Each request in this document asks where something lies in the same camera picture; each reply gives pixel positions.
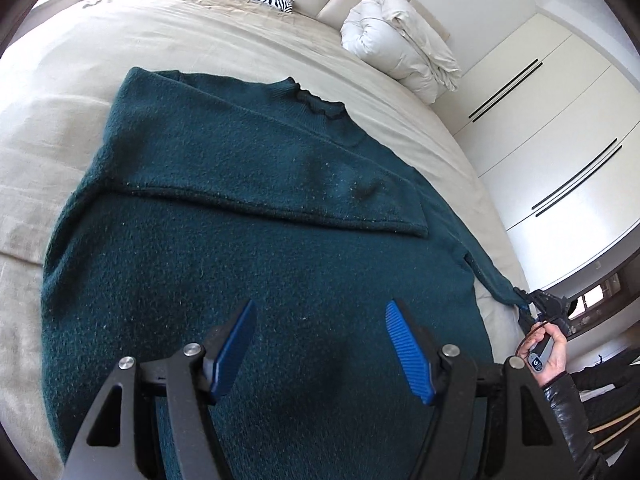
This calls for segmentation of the person's right hand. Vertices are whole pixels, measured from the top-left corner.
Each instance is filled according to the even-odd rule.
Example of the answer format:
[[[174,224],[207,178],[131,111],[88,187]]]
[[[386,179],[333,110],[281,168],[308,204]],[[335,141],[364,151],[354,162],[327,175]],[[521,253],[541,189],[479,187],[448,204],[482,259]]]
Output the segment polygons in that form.
[[[533,366],[533,354],[535,349],[544,341],[547,344],[544,351],[541,352],[541,370],[536,370],[536,367]],[[544,388],[565,372],[566,347],[567,340],[559,326],[547,322],[538,322],[532,326],[522,340],[516,349],[516,355],[528,366],[537,384]]]

